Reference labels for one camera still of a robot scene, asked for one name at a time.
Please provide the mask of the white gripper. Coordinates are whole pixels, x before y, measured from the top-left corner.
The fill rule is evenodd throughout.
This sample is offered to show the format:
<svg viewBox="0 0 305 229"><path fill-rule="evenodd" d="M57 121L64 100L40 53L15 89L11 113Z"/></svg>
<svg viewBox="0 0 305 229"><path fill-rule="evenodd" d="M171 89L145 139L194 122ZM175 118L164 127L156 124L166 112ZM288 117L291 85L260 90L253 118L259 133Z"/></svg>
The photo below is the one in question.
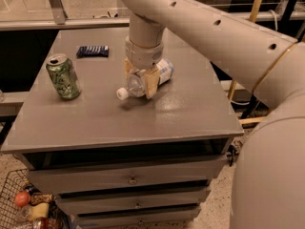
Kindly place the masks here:
<svg viewBox="0 0 305 229"><path fill-rule="evenodd" d="M163 43L153 48L142 48L136 46L128 36L125 40L125 54L127 56L124 61L125 78L134 72L134 67L146 70L143 77L145 94L148 99L151 99L157 92L160 70L155 65L162 59L163 48Z"/></svg>

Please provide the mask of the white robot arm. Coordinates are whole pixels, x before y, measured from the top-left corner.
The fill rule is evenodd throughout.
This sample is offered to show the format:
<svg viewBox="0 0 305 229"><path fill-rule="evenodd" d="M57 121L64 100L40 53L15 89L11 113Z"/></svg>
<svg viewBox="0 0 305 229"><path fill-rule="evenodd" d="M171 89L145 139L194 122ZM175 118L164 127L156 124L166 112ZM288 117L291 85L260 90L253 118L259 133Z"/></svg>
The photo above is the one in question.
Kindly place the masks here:
<svg viewBox="0 0 305 229"><path fill-rule="evenodd" d="M122 0L126 54L149 69L169 29L271 108L236 163L230 229L305 229L305 44L194 0Z"/></svg>

